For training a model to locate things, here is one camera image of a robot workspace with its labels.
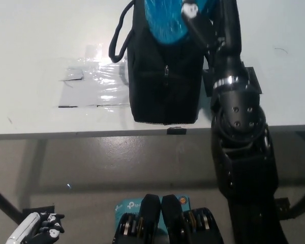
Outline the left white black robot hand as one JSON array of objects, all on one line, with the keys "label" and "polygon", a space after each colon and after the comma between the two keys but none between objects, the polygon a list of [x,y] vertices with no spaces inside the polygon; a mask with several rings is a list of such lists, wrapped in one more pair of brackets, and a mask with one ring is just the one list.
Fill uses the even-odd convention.
[{"label": "left white black robot hand", "polygon": [[50,244],[64,233],[61,220],[65,215],[49,212],[32,212],[13,231],[6,244],[34,243]]}]

